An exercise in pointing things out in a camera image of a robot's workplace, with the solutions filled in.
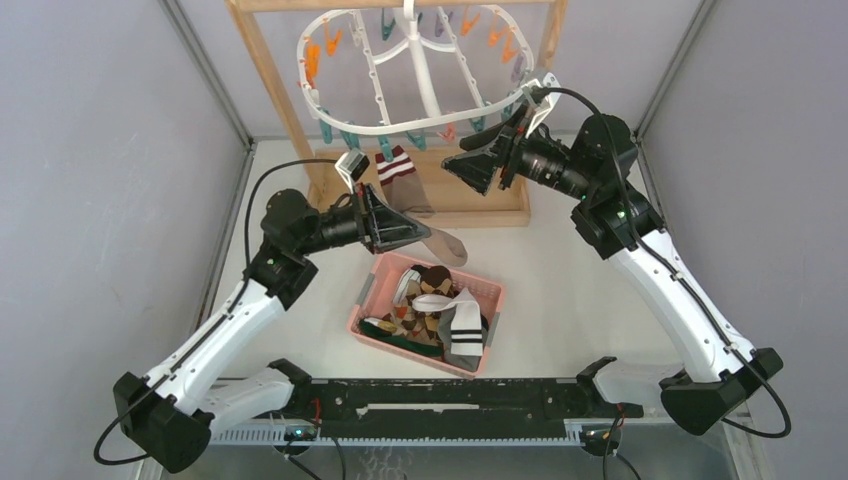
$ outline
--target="gray wall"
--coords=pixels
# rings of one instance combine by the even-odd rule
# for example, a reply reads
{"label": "gray wall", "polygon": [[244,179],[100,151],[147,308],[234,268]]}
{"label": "gray wall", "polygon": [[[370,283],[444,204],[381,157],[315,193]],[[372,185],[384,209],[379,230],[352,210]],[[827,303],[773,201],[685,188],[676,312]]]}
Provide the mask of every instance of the gray wall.
{"label": "gray wall", "polygon": [[[848,397],[848,3],[720,2],[646,139],[680,250],[786,367],[777,478],[844,478]],[[766,394],[757,425],[781,423]]]}
{"label": "gray wall", "polygon": [[[183,0],[182,3],[250,132],[254,136],[286,135],[230,18],[225,0]],[[571,0],[557,49],[554,73],[560,82],[587,95],[601,109],[618,112],[635,125],[650,102],[698,3],[699,0]],[[475,8],[470,10],[472,18]],[[541,26],[544,25],[547,8],[542,4],[504,7],[518,22],[534,54],[542,38]],[[459,31],[463,7],[446,8],[446,11],[451,10],[454,12],[452,26]],[[423,11],[425,18],[421,22],[421,32],[434,38],[435,10],[424,8]],[[303,95],[297,91],[298,77],[293,66],[298,38],[309,22],[321,13],[319,10],[257,15],[283,82],[292,95],[295,110],[304,129],[313,135],[320,134],[318,123],[309,116]],[[388,41],[382,41],[379,9],[366,10],[364,18],[371,32],[369,41],[374,52],[387,50],[401,37],[395,31]],[[333,26],[343,28],[343,38],[333,57],[328,57],[326,52],[322,55],[316,86],[321,92],[322,104],[333,115],[365,125],[367,120],[373,122],[378,118],[376,104],[372,100],[373,90],[362,53],[351,42],[347,20],[336,22]],[[504,40],[498,48],[487,46],[490,27],[491,14],[485,12],[469,35],[460,37],[460,48],[469,58],[481,94],[491,100],[503,98],[513,86],[509,82],[512,63],[500,63]],[[319,29],[313,39],[323,45],[323,31]],[[471,97],[467,94],[456,59],[445,54],[428,53],[427,57],[442,110],[471,108]],[[393,122],[424,116],[411,68],[412,63],[405,54],[378,69]],[[361,88],[352,92],[348,86],[351,78],[363,79]],[[569,108],[561,107],[551,113],[547,122],[551,128],[574,131],[580,127],[588,112],[576,103],[569,102],[568,105]],[[495,118],[491,116],[488,119],[490,124],[495,122]],[[467,122],[458,124],[457,129],[470,130]],[[435,135],[438,130],[432,128],[428,132]],[[369,142],[376,146],[375,140]],[[433,140],[433,143],[441,143],[441,139]]]}
{"label": "gray wall", "polygon": [[196,321],[242,148],[154,1],[6,2],[0,72],[0,478],[128,478],[112,384]]}

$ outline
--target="drying rack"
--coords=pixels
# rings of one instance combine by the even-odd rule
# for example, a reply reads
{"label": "drying rack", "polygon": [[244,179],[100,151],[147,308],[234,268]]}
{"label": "drying rack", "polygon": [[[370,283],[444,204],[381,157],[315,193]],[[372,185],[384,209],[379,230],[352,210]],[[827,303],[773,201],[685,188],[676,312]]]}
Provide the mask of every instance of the drying rack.
{"label": "drying rack", "polygon": [[[319,149],[313,151],[312,146],[303,130],[289,97],[286,85],[283,83],[280,72],[271,55],[271,51],[262,34],[256,20],[256,14],[262,12],[284,12],[303,10],[334,10],[334,9],[365,9],[365,8],[402,8],[403,0],[227,0],[227,6],[238,28],[248,53],[256,66],[268,95],[274,105],[274,109],[280,116],[286,131],[291,138],[292,144],[300,158],[338,158],[343,149]],[[480,0],[415,0],[415,6],[419,7],[447,7],[447,6],[489,6],[489,1]],[[502,0],[499,4],[549,4],[545,27],[542,34],[542,42],[535,58],[537,67],[551,69],[553,58],[559,43],[560,33],[565,18],[568,0]],[[298,88],[304,89],[304,97],[307,105],[310,96],[307,88],[308,82],[302,81]],[[497,111],[500,104],[491,105],[492,112]],[[336,121],[330,116],[322,117],[318,108],[318,102],[310,105],[310,110],[322,121]],[[386,129],[379,133],[398,131]],[[364,148],[365,152],[373,158],[379,149]],[[527,194],[527,186],[523,178],[516,181],[512,188],[506,191],[493,189],[486,197],[481,197],[467,188],[461,180],[443,171],[440,168],[441,161],[449,156],[459,153],[456,146],[431,147],[426,151],[415,152],[415,166],[421,177],[425,192],[431,201],[436,213],[425,219],[424,222],[433,227],[440,228],[463,228],[463,227],[517,227],[526,226],[530,221],[530,200]],[[305,165],[310,186],[308,198],[312,205],[320,210],[328,208],[339,195],[347,191],[347,186],[335,173],[332,165],[321,164]],[[369,168],[363,177],[363,181],[376,183],[378,181],[374,168]]]}

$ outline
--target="wooden beam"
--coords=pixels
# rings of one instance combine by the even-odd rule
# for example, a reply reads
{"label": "wooden beam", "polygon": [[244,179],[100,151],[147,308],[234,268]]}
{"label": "wooden beam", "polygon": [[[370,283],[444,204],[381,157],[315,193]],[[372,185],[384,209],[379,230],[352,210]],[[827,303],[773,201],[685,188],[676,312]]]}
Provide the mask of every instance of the wooden beam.
{"label": "wooden beam", "polygon": [[[230,0],[243,12],[277,12],[285,10],[332,10],[337,8],[402,7],[403,0]],[[553,3],[557,0],[501,0],[509,3]],[[415,0],[416,7],[485,5],[492,0]]]}
{"label": "wooden beam", "polygon": [[539,46],[539,54],[536,55],[536,65],[539,67],[550,70],[554,66],[554,55],[557,45],[559,45],[559,35],[562,33],[563,23],[565,23],[565,10],[567,8],[568,0],[555,0],[548,7],[542,44]]}
{"label": "wooden beam", "polygon": [[[280,72],[277,70],[277,65],[274,63],[274,57],[271,56],[271,51],[268,49],[268,44],[265,42],[265,37],[262,36],[262,30],[256,22],[256,17],[253,13],[244,12],[239,6],[239,0],[228,0],[227,7],[230,14],[233,16],[233,21],[241,33],[244,40],[244,45],[253,59],[253,64],[256,65],[256,70],[259,72],[259,77],[262,83],[265,84],[265,89],[268,90],[268,95],[271,97],[271,103],[274,109],[277,110],[277,115],[286,127],[289,133],[294,149],[300,158],[314,158],[312,147],[309,145],[309,140],[303,132],[303,125],[300,124],[300,119],[297,118],[297,112],[292,106],[289,94],[286,91],[283,80],[280,78]],[[314,168],[317,165],[306,165],[306,174],[309,176],[309,181],[315,186],[319,195],[324,192],[324,175],[320,168]]]}

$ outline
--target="pile of socks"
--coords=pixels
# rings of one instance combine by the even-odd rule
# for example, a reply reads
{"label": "pile of socks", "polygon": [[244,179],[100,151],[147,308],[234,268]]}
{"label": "pile of socks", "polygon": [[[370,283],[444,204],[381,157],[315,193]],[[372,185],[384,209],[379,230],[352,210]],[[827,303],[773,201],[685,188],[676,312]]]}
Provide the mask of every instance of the pile of socks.
{"label": "pile of socks", "polygon": [[401,275],[391,312],[359,321],[364,335],[469,371],[483,355],[489,323],[467,289],[442,266],[413,265]]}

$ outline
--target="wooden frame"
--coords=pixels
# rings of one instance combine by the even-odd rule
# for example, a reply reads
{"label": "wooden frame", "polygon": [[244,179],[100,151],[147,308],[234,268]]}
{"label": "wooden frame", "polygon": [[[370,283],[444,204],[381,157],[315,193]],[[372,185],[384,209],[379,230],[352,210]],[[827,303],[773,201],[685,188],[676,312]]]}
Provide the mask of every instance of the wooden frame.
{"label": "wooden frame", "polygon": [[[291,103],[291,98],[280,77],[280,72],[277,70],[274,59],[271,56],[268,43],[265,41],[265,37],[262,35],[262,31],[256,21],[256,13],[293,10],[331,10],[336,8],[401,7],[403,6],[403,0],[226,0],[226,2],[233,21],[247,47],[247,51],[256,65],[259,77],[268,90],[271,103],[274,105],[274,109],[280,116],[283,126],[285,126],[286,131],[289,133],[295,151],[300,158],[315,158],[315,152],[312,151],[312,147],[309,145],[309,140],[303,131],[303,125],[297,117],[297,113]],[[550,4],[545,22],[545,30],[542,34],[542,44],[536,56],[538,66],[550,69],[553,66],[554,54],[556,53],[560,33],[562,32],[562,25],[565,21],[568,0],[415,0],[415,4],[420,6],[482,5],[489,3]],[[420,154],[416,154],[416,165],[419,165],[418,157],[420,156]],[[305,168],[310,181],[309,198],[314,204],[325,203],[324,200],[326,197],[335,198],[338,194],[342,193],[341,191],[336,191],[335,188],[329,187],[329,184],[333,183],[331,180],[334,178],[332,177],[331,169],[328,172],[325,165],[305,165]],[[418,168],[421,171],[424,170],[421,165]],[[445,180],[444,178],[444,176],[450,177],[450,175],[444,172],[442,173],[443,175],[434,173],[438,178],[429,178],[422,174],[421,177],[422,182],[425,184],[425,190],[427,189],[427,184],[431,182],[450,182],[450,180]],[[464,188],[459,185],[458,180],[454,180],[458,188]],[[487,208],[487,205],[491,207],[498,202],[488,200],[489,197],[480,197],[473,201],[470,207],[466,202],[463,205],[455,205],[456,208],[439,210],[427,223],[442,227],[527,225],[530,221],[530,201],[524,182],[517,182],[511,192],[515,192],[518,202],[517,210],[502,210],[499,207]]]}

